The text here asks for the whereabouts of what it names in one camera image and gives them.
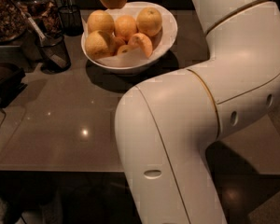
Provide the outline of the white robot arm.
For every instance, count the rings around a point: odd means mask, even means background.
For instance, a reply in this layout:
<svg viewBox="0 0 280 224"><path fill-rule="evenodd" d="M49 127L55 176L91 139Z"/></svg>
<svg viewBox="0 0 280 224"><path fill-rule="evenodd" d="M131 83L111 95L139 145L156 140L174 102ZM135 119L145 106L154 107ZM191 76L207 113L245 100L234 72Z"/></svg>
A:
<svg viewBox="0 0 280 224"><path fill-rule="evenodd" d="M142 224L227 224L207 147L280 101L274 0L192 0L210 58L147 79L119 101L115 136Z"/></svg>

